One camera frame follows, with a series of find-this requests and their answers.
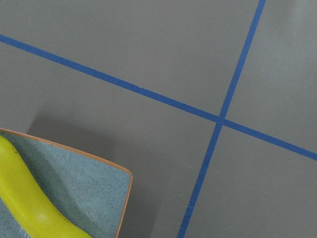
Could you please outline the square grey orange-rimmed plate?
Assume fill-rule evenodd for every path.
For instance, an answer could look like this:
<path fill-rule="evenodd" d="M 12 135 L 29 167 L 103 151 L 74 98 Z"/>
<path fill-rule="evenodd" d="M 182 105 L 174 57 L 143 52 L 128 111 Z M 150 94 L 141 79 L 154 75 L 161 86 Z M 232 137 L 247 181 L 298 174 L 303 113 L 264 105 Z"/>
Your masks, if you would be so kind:
<path fill-rule="evenodd" d="M 2 129 L 57 209 L 94 238 L 119 235 L 133 176 L 111 161 L 59 143 Z"/>

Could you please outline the brown paper table cover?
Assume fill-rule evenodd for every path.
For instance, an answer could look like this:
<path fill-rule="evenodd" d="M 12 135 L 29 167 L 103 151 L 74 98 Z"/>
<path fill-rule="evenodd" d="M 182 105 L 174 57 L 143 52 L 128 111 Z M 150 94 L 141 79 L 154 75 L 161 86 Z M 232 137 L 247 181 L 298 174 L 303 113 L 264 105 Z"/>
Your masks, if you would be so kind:
<path fill-rule="evenodd" d="M 1 43 L 1 127 L 132 172 L 120 237 L 316 237 L 316 1 L 3 0 L 0 34 L 247 128 Z"/>

